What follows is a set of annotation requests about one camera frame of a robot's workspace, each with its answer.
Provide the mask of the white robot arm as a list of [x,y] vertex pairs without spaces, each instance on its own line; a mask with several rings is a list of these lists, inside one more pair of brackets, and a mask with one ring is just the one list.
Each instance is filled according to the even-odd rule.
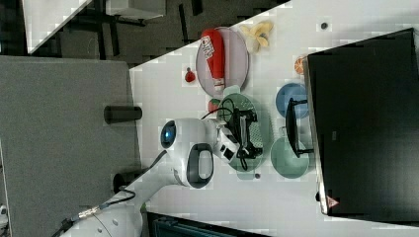
[[229,109],[220,118],[177,118],[161,129],[163,151],[154,163],[109,200],[62,221],[53,237],[141,237],[141,207],[166,186],[201,189],[211,180],[213,160],[247,161],[263,153],[251,142],[258,122],[252,110]]

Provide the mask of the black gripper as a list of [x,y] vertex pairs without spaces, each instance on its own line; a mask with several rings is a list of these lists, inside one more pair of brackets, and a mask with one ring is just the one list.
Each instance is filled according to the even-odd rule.
[[250,125],[257,121],[257,115],[252,110],[234,109],[232,112],[228,128],[240,144],[237,153],[239,159],[255,159],[263,152],[262,148],[255,147],[250,141]]

